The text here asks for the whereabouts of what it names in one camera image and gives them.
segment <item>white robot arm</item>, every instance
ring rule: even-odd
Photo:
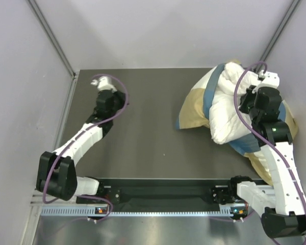
[[[240,111],[250,115],[252,128],[271,144],[256,137],[270,169],[275,196],[266,195],[253,181],[245,179],[248,177],[232,178],[230,190],[236,199],[246,201],[261,217],[269,237],[303,235],[306,197],[296,170],[289,127],[278,119],[282,101],[277,90],[279,78],[276,73],[262,71],[259,79],[262,82],[248,88],[241,98]]]
[[[101,187],[99,181],[95,178],[77,177],[75,167],[85,153],[109,132],[113,125],[109,118],[125,104],[125,94],[112,85],[109,77],[102,76],[99,80],[93,80],[91,84],[98,89],[96,107],[92,115],[63,146],[52,153],[44,152],[40,157],[36,189],[65,201],[73,195],[98,193]],[[59,171],[53,171],[48,178],[53,165]]]

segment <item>metal floor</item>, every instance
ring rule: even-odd
[[[114,120],[109,134],[81,159],[79,176],[102,178],[205,178],[235,175],[258,178],[247,159],[228,145],[216,145],[208,129],[177,131],[175,119],[191,87],[208,69],[82,70],[67,119],[63,142],[92,113],[97,95],[90,85],[97,73],[120,78],[130,105]],[[45,234],[54,233],[72,217],[41,217]],[[279,239],[301,244],[302,238]],[[77,221],[51,239],[37,230],[33,245],[271,245],[255,214],[244,223],[223,223],[203,217],[118,217],[94,225]]]
[[[121,79],[130,104],[107,136],[78,163],[79,176],[102,178],[207,178],[235,175],[259,179],[249,161],[228,145],[217,145],[207,128],[178,131],[175,121],[193,85],[208,69],[82,70],[71,103],[63,142],[92,113],[97,90],[91,77]]]

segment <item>gray wall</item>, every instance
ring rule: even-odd
[[[260,58],[289,0],[37,0],[75,70]]]
[[[267,60],[269,70],[280,77],[280,91],[299,126],[295,162],[306,192],[306,0],[296,13]]]
[[[0,245],[21,239],[70,81],[26,1],[0,1]]]

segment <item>purple cable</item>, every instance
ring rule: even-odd
[[[95,79],[95,78],[98,78],[98,77],[102,77],[102,76],[110,77],[110,78],[114,79],[115,81],[117,81],[117,82],[121,85],[121,87],[122,87],[122,89],[123,89],[123,91],[124,91],[124,93],[125,93],[125,102],[124,102],[123,107],[122,107],[114,116],[112,116],[112,117],[110,117],[110,118],[108,118],[108,119],[106,119],[106,120],[100,121],[100,122],[98,122],[98,123],[96,123],[96,124],[93,124],[93,125],[89,126],[88,128],[85,129],[85,131],[86,131],[86,130],[90,130],[90,129],[93,128],[93,127],[96,127],[96,126],[98,126],[98,125],[104,124],[104,123],[106,123],[106,122],[108,122],[108,121],[111,121],[111,120],[115,119],[115,118],[118,117],[122,112],[124,112],[124,110],[126,109],[126,107],[127,107],[127,105],[128,105],[129,95],[128,95],[128,91],[127,91],[126,86],[125,86],[118,78],[116,78],[116,77],[114,77],[114,76],[112,76],[112,75],[109,75],[109,74],[96,74],[96,75],[94,75],[94,76],[92,77],[92,80]],[[85,133],[85,131],[80,132],[80,133],[75,137],[75,140],[79,139],[79,138]],[[62,155],[66,152],[66,150],[68,150],[68,149],[72,146],[72,144],[74,144],[74,142],[75,142],[74,140],[71,141],[71,142],[61,151],[61,153],[57,156],[57,158],[55,159],[55,161],[54,161],[53,164],[52,164],[52,167],[51,167],[51,169],[50,169],[50,171],[49,171],[49,173],[48,173],[48,175],[47,175],[47,178],[46,178],[46,181],[45,181],[45,185],[44,185],[44,189],[43,189],[42,200],[43,200],[43,203],[45,203],[45,204],[53,203],[54,201],[56,201],[56,200],[58,199],[58,198],[54,198],[54,199],[52,199],[52,200],[50,200],[50,201],[47,201],[47,200],[46,200],[47,188],[48,188],[48,186],[49,186],[49,182],[50,182],[52,173],[53,173],[53,171],[55,170],[55,167],[56,167],[56,165],[57,165],[58,162],[59,162],[59,159],[60,159],[60,158],[62,157]]]
[[[298,195],[299,195],[299,198],[301,200],[301,203],[302,203],[302,206],[304,208],[304,211],[305,211],[305,216],[306,216],[306,202],[305,202],[305,199],[303,197],[303,193],[300,191],[300,188],[299,188],[299,185],[297,183],[297,180],[296,180],[296,177],[294,175],[294,173],[292,172],[292,170],[290,169],[290,165],[289,163],[287,162],[287,160],[285,159],[285,157],[281,154],[281,152],[276,148],[274,147],[268,140],[266,140],[262,135],[260,135],[257,131],[255,131],[254,129],[252,129],[250,127],[250,125],[248,123],[246,123],[246,121],[244,120],[243,116],[241,115],[239,109],[238,109],[238,103],[237,103],[237,93],[238,93],[238,88],[239,88],[239,85],[241,83],[241,81],[243,80],[244,76],[255,66],[257,65],[264,65],[265,67],[265,70],[264,70],[264,73],[266,72],[267,70],[267,64],[263,61],[259,61],[259,62],[256,62],[254,63],[253,65],[250,65],[249,67],[247,67],[243,74],[241,74],[237,84],[236,84],[236,87],[235,87],[235,92],[234,92],[234,104],[235,104],[235,109],[236,109],[236,113],[240,119],[240,121],[257,137],[259,138],[261,141],[263,141],[264,143],[266,143],[268,146],[270,146],[278,155],[279,157],[283,160],[284,164],[286,165],[286,167],[288,168],[288,171],[289,171],[289,174],[291,176],[291,179],[292,181],[294,182],[294,185],[296,187],[296,190],[298,192]]]
[[[99,197],[93,197],[93,196],[90,196],[90,195],[81,195],[80,197],[82,198],[88,198],[88,199],[96,199],[96,200],[101,200],[101,201],[104,201],[106,203],[108,203],[110,205],[110,208],[109,208],[109,212],[107,213],[106,216],[104,216],[103,218],[101,219],[98,219],[97,222],[102,222],[104,221],[105,219],[108,218],[108,216],[112,213],[113,211],[113,204],[105,199],[105,198],[99,198]],[[44,234],[44,231],[43,231],[43,223],[40,223],[40,233],[41,233],[41,236],[42,236],[42,239],[43,240],[49,240],[50,238],[52,238],[53,236],[55,236],[59,231],[61,231],[63,228],[65,228],[66,226],[69,226],[71,223],[75,222],[75,221],[80,221],[80,220],[87,220],[86,217],[78,217],[78,218],[75,218],[75,219],[72,219],[70,221],[68,221],[67,223],[65,223],[64,225],[62,225],[61,227],[59,227],[53,234],[47,236]]]

